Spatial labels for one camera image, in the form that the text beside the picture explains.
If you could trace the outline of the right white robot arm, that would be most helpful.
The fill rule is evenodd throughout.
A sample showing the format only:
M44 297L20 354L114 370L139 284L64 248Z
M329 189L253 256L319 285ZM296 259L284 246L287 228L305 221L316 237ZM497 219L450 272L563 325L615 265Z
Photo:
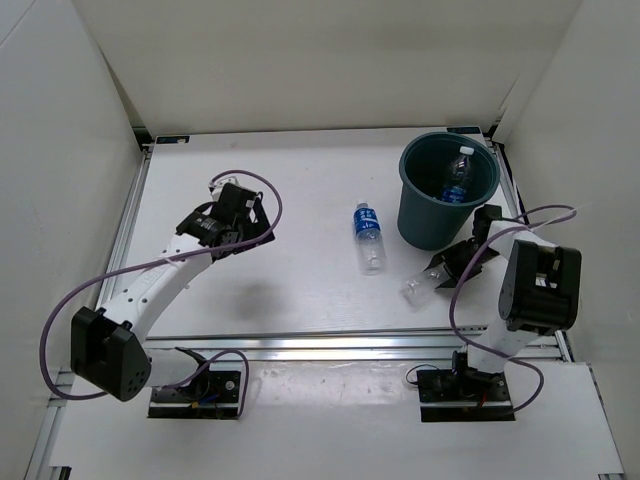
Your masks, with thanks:
M478 208L471 238L435 254L426 271L438 289L455 288L499 256L507 267L498 318L453 355L449 387L460 399L476 397L528 344L570 329L577 318L581 252L541 239L531 226L504 217L497 205Z

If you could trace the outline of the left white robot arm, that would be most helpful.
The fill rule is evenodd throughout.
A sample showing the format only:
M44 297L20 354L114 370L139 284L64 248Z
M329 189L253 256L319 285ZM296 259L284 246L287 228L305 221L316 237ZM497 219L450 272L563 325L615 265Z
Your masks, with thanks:
M215 262L274 240L260 193L226 185L177 226L158 264L96 310L71 322L73 372L126 402L145 387L176 388L186 399L206 395L203 356L183 347L154 354L143 344L156 321L199 274Z

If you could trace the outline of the clear unlabelled plastic bottle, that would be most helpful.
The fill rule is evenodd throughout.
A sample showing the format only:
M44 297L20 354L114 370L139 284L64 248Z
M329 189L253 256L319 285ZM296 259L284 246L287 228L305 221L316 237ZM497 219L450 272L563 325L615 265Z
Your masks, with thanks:
M424 307L435 290L450 279L443 265L430 267L404 282L400 290L404 300L415 309Z

